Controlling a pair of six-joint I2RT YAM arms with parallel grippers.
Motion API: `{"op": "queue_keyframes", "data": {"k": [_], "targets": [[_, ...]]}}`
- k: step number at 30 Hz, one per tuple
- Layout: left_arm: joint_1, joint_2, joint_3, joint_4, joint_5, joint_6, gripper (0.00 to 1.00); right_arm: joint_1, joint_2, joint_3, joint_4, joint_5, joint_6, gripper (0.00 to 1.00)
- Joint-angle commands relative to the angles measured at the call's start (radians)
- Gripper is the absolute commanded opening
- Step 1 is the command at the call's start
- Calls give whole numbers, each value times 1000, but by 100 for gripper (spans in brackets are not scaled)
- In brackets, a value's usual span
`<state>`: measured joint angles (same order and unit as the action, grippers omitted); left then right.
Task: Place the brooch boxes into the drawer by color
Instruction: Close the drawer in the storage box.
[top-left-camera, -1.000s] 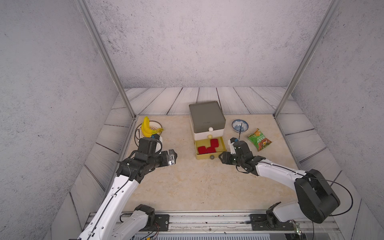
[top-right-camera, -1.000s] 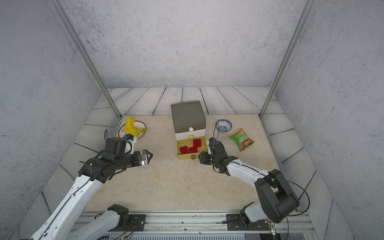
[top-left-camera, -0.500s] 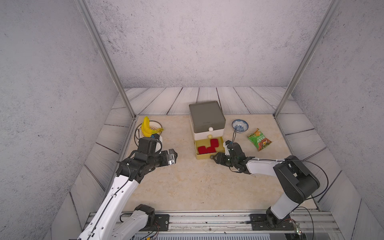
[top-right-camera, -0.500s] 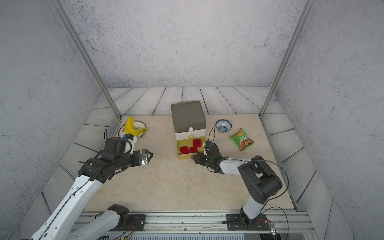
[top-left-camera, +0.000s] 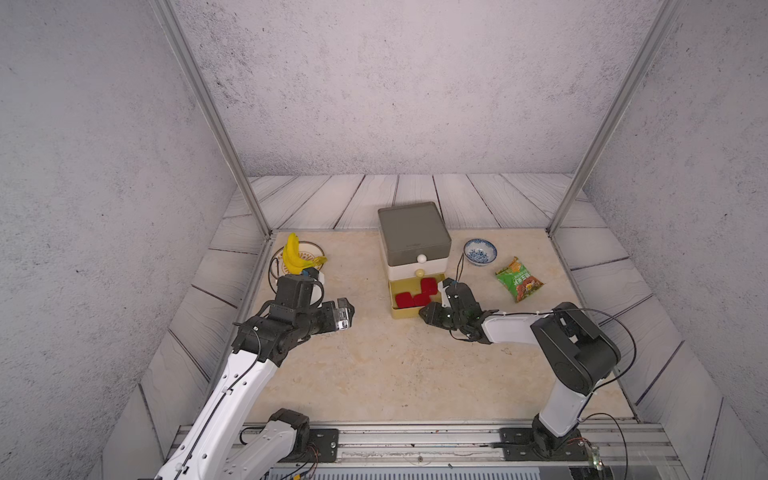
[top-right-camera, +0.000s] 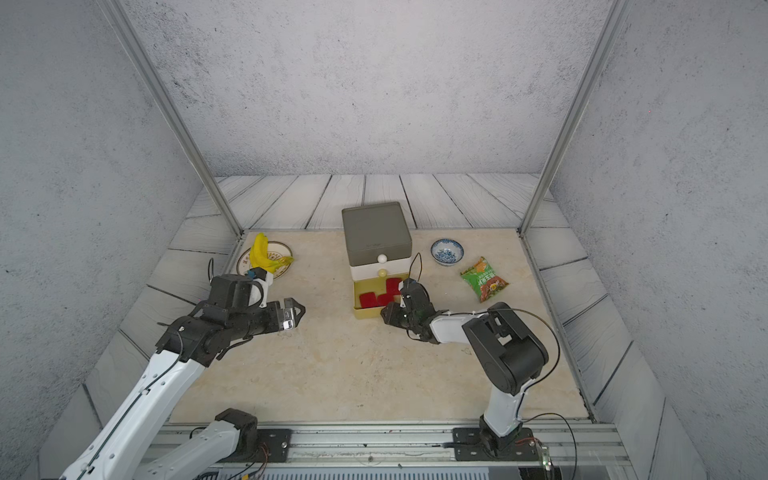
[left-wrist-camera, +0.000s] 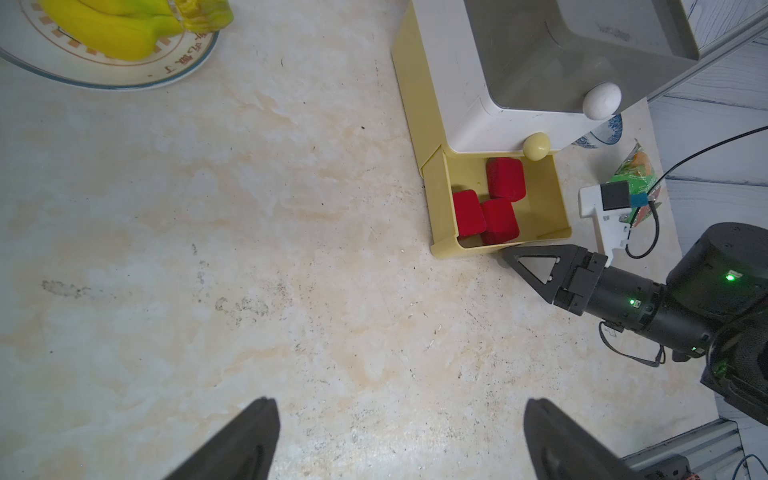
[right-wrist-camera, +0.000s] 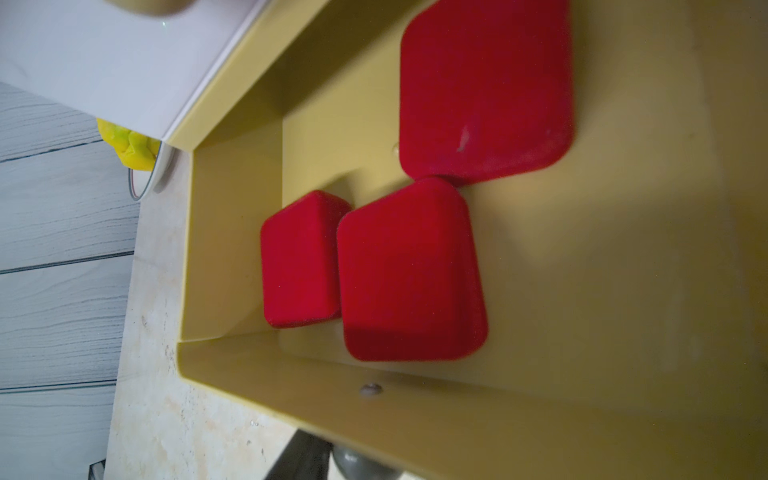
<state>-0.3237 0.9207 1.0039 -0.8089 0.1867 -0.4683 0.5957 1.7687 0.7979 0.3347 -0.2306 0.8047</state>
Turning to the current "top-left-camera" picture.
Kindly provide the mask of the red brooch box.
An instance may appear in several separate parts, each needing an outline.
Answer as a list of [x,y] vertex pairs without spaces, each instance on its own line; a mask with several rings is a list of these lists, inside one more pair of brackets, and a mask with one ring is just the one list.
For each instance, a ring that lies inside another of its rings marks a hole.
[[398,293],[394,299],[398,309],[409,309],[415,306],[413,295],[410,292]]
[[438,293],[438,280],[433,277],[423,277],[420,280],[420,288],[423,295],[436,295]]
[[415,307],[424,307],[432,302],[431,296],[427,293],[413,295],[412,300]]

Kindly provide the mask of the white drawer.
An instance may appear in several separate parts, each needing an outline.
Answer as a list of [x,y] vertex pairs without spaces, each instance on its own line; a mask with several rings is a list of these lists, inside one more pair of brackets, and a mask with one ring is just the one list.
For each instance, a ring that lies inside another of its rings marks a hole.
[[448,265],[448,258],[426,260],[425,262],[413,262],[397,266],[386,266],[387,278],[390,282],[410,279],[414,277],[426,277],[430,275],[444,274]]

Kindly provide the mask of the grey top drawer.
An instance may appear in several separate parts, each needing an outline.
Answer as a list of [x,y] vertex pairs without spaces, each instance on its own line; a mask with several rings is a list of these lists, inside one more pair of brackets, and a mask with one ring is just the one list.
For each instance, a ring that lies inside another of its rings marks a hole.
[[378,219],[387,265],[449,256],[452,239],[434,202],[380,208]]

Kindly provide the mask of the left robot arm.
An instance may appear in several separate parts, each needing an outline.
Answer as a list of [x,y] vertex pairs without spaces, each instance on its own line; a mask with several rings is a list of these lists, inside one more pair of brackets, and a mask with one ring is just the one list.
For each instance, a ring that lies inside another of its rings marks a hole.
[[326,300],[324,294],[324,276],[314,268],[278,279],[274,299],[238,324],[213,393],[157,478],[261,479],[282,460],[314,460],[308,417],[286,408],[272,414],[244,448],[232,448],[289,352],[314,335],[351,327],[354,306],[345,298]]

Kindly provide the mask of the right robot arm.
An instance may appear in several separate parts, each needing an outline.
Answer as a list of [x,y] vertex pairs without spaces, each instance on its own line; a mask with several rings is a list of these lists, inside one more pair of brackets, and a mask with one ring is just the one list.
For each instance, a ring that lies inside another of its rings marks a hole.
[[465,283],[439,284],[440,302],[422,307],[430,326],[461,333],[481,344],[519,343],[538,346],[556,381],[543,410],[534,417],[529,445],[543,459],[563,453],[578,440],[579,417],[595,390],[621,360],[616,344],[571,302],[546,312],[507,313],[485,310]]

